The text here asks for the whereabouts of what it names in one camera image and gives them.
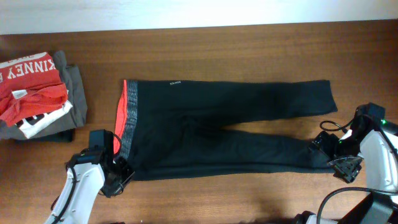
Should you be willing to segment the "black leggings with red waistband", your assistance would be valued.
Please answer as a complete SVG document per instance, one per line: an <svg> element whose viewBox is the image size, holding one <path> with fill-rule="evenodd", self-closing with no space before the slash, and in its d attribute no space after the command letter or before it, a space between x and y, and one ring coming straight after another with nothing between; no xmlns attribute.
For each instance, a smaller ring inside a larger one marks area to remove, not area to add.
<svg viewBox="0 0 398 224"><path fill-rule="evenodd" d="M124 80L114 151L134 180L239 173L329 173L309 142L232 130L337 110L328 80L295 83Z"/></svg>

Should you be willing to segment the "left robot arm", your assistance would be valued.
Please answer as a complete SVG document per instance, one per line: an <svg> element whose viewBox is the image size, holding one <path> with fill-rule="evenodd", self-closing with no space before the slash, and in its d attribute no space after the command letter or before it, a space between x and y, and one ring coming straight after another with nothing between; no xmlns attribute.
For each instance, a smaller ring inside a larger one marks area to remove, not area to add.
<svg viewBox="0 0 398 224"><path fill-rule="evenodd" d="M88 223L98 194L107 198L123 193L135 172L105 152L82 151L66 163L67 179L45 224Z"/></svg>

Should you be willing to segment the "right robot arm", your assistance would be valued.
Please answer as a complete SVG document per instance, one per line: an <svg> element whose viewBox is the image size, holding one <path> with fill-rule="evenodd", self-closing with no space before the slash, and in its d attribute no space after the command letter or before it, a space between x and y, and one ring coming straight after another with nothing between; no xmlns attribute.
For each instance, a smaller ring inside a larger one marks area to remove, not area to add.
<svg viewBox="0 0 398 224"><path fill-rule="evenodd" d="M346 187L333 191L322 201L316 214L304 211L296 215L296 224L378 224L397 223L397 136L382 131L370 131L360 143L366 165L367 187ZM327 201L333 196L360 191L368 195L340 220L322 218Z"/></svg>

